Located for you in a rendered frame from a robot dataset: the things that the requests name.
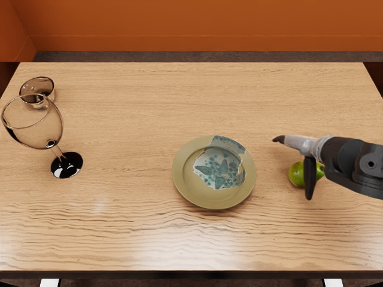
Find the olive plate with teal pattern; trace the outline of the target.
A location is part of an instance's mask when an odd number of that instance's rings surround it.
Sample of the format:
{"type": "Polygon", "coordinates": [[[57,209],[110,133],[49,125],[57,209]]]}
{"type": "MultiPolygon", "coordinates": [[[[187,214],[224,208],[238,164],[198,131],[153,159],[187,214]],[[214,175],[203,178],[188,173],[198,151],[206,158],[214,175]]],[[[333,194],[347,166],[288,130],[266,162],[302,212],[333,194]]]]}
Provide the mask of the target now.
{"type": "Polygon", "coordinates": [[[237,141],[214,135],[187,142],[172,164],[178,192],[205,209],[228,209],[252,192],[257,169],[251,154],[237,141]]]}

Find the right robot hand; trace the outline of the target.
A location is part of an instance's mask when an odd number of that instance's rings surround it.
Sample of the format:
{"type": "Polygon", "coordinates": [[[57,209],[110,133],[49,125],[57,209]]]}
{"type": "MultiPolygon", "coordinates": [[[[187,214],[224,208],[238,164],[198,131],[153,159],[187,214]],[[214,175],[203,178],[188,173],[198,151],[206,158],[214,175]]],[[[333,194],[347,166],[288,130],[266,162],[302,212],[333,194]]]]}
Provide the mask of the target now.
{"type": "Polygon", "coordinates": [[[321,150],[324,144],[331,139],[332,136],[324,136],[321,138],[312,138],[299,135],[281,135],[275,137],[272,141],[284,144],[287,147],[295,149],[304,156],[304,181],[305,181],[305,197],[311,200],[316,186],[316,164],[323,161],[321,159],[321,150]]]}

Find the clear glass tumbler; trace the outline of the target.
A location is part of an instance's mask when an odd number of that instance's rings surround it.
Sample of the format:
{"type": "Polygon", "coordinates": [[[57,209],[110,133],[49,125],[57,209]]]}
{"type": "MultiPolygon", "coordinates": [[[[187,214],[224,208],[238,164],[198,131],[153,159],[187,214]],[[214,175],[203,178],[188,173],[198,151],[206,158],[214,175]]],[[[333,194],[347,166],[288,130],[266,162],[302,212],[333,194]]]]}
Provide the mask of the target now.
{"type": "Polygon", "coordinates": [[[47,100],[55,101],[54,81],[49,77],[35,77],[26,81],[19,90],[22,101],[35,109],[44,109],[47,100]]]}

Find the green round fruit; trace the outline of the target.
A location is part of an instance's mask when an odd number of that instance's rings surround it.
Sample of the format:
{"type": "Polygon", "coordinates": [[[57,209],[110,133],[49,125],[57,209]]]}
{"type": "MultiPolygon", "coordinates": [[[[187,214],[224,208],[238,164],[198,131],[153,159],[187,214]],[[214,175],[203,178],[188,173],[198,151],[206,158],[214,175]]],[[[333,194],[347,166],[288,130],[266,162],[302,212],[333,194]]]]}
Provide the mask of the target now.
{"type": "MultiPolygon", "coordinates": [[[[324,177],[324,165],[321,163],[316,164],[316,182],[324,177]]],[[[304,181],[304,164],[302,161],[295,162],[291,165],[288,171],[288,178],[290,182],[297,188],[305,188],[304,181]]]]}

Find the clear wine glass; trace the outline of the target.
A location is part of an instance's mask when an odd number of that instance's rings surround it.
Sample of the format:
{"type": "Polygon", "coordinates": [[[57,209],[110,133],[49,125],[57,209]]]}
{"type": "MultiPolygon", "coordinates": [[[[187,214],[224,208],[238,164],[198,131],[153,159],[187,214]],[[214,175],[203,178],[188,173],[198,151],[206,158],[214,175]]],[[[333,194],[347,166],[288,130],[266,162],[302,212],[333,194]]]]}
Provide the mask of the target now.
{"type": "Polygon", "coordinates": [[[81,170],[82,156],[59,148],[63,118],[47,96],[29,93],[15,97],[4,106],[1,120],[16,142],[33,149],[50,150],[54,154],[50,170],[56,178],[70,178],[81,170]]]}

